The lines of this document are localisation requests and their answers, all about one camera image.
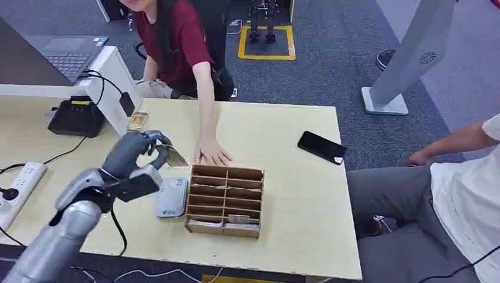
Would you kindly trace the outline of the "person's left hand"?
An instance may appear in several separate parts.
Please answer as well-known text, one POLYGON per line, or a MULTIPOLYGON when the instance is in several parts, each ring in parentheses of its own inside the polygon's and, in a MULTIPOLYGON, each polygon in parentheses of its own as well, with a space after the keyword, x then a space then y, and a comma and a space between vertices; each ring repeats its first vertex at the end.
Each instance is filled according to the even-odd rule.
POLYGON ((201 138, 195 150, 195 164, 210 166, 228 166, 233 160, 214 138, 201 138))

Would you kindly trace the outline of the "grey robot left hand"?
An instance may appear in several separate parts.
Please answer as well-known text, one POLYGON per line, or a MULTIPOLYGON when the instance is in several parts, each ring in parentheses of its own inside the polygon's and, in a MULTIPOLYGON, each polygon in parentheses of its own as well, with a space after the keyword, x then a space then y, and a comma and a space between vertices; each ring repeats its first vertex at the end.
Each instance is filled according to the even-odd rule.
POLYGON ((161 131, 152 130, 126 133, 113 146, 100 170, 118 180, 125 179, 139 168, 137 158, 140 155, 152 155, 158 144, 161 144, 159 154, 149 165, 160 169, 166 163, 169 157, 169 148, 173 144, 161 131))

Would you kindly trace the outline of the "person's right hand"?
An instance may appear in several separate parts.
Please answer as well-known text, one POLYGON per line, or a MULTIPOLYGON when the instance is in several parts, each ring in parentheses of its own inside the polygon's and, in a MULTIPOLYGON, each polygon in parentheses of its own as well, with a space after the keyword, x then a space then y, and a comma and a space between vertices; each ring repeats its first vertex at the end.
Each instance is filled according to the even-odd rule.
POLYGON ((406 166, 423 166, 430 159, 430 156, 424 151, 419 150, 411 154, 405 161, 406 166))

